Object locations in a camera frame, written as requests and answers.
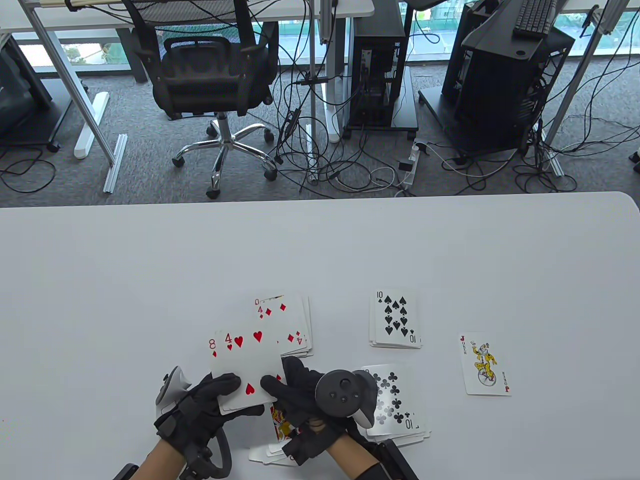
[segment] desk leg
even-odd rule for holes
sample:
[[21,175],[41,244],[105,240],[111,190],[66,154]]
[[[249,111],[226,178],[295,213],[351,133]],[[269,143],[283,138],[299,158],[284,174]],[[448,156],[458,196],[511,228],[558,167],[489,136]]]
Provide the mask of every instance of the desk leg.
[[[326,53],[326,76],[330,78],[327,83],[322,84],[322,96],[325,102],[330,104],[335,101],[335,76],[341,75],[344,71],[344,35],[346,30],[346,19],[336,19],[333,27],[333,36],[327,45]],[[329,132],[329,141],[337,143],[340,141],[340,122],[338,121],[337,109],[334,105],[324,104],[324,116],[326,128]]]
[[[116,142],[116,148],[114,151],[111,151],[111,149],[109,148],[109,143],[100,131],[98,122],[102,118],[104,107],[106,107],[108,94],[106,96],[99,96],[100,94],[98,94],[96,96],[96,101],[94,102],[94,104],[91,104],[84,91],[84,88],[80,84],[80,80],[78,79],[76,73],[72,70],[67,55],[62,50],[62,46],[60,45],[60,41],[58,40],[56,35],[53,33],[47,33],[47,30],[44,28],[40,17],[38,17],[33,7],[26,5],[24,0],[18,0],[18,3],[24,10],[26,17],[29,19],[29,23],[31,23],[31,26],[33,26],[33,29],[42,42],[42,46],[47,51],[47,54],[49,55],[53,66],[58,72],[58,75],[60,75],[62,83],[65,84],[69,95],[78,107],[78,110],[80,110],[80,114],[82,114],[86,122],[86,125],[83,128],[83,132],[80,134],[80,139],[78,140],[78,142],[80,142],[80,140],[86,141],[88,144],[86,151],[88,152],[88,147],[90,147],[91,143],[93,143],[93,137],[95,136],[95,138],[98,139],[98,143],[102,147],[102,151],[109,161],[109,172],[107,173],[107,179],[104,183],[103,191],[105,193],[113,193],[115,182],[118,177],[118,170],[120,169],[120,162],[122,161],[124,149],[127,144],[127,135],[119,135],[118,141]],[[90,131],[91,135],[89,136],[89,134],[86,134],[85,131]]]

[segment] human hand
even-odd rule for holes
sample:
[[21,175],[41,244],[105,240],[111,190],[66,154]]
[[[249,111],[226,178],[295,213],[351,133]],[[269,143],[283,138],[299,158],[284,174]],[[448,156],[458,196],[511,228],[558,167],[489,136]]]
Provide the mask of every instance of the human hand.
[[191,444],[206,447],[225,422],[243,415],[262,415],[264,405],[220,415],[218,396],[231,394],[240,384],[240,377],[232,373],[217,378],[208,374],[172,410],[156,420],[157,434],[184,455]]

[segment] chair armrest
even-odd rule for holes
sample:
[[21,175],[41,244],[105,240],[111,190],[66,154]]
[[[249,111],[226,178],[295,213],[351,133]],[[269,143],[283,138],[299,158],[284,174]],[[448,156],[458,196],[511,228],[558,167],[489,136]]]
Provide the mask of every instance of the chair armrest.
[[245,47],[240,50],[243,65],[241,79],[238,87],[238,115],[244,116],[248,110],[249,92],[253,88],[255,80],[255,59],[268,46],[269,53],[269,84],[273,82],[278,70],[278,22],[265,22],[262,24],[260,42],[257,45]]

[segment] stack of playing cards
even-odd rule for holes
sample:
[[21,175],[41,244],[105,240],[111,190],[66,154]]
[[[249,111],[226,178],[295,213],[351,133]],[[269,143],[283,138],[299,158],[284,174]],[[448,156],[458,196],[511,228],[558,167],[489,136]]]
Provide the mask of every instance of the stack of playing cards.
[[309,297],[289,292],[253,301],[253,316],[276,336],[282,356],[313,355]]
[[214,378],[231,372],[242,381],[235,392],[218,397],[222,415],[275,401],[260,386],[264,375],[286,383],[276,336],[259,322],[216,331],[209,339],[209,352]]
[[371,296],[369,343],[374,347],[422,347],[415,292],[380,289]]
[[374,426],[367,430],[367,436],[375,442],[392,438],[398,447],[429,438],[425,402],[414,388],[418,384],[411,367],[385,364],[362,369],[371,373],[378,384]]

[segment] metal table leg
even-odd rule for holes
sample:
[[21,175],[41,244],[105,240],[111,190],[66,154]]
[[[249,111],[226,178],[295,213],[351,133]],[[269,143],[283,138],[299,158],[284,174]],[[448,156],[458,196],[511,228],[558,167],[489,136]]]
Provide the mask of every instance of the metal table leg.
[[[93,142],[93,136],[97,138],[102,151],[109,161],[109,172],[104,183],[103,191],[105,193],[113,193],[116,179],[118,177],[118,171],[120,169],[120,163],[122,162],[122,156],[124,155],[124,149],[127,144],[127,135],[118,135],[116,147],[114,151],[111,151],[106,138],[104,137],[104,135],[100,131],[100,127],[98,126],[99,119],[102,118],[102,113],[96,112],[94,110],[91,102],[89,101],[89,98],[86,96],[84,88],[82,88],[82,85],[80,84],[80,80],[78,79],[76,73],[71,69],[69,60],[62,50],[62,46],[60,45],[60,41],[58,41],[58,38],[55,36],[55,34],[50,34],[47,32],[44,25],[42,24],[42,21],[35,12],[35,8],[39,6],[40,3],[38,1],[30,0],[18,0],[18,2],[24,10],[29,23],[31,23],[35,33],[38,35],[38,38],[42,42],[42,46],[47,51],[47,54],[49,55],[53,66],[58,72],[58,75],[60,75],[60,79],[65,84],[69,95],[78,107],[78,110],[80,110],[80,114],[82,114],[86,122],[83,133],[81,134],[81,139],[88,139],[89,135],[84,134],[84,130],[90,130],[92,134],[90,141]],[[97,101],[99,100],[100,102],[103,102],[104,105],[106,105],[106,99],[103,96],[103,98],[99,98],[97,99]]]

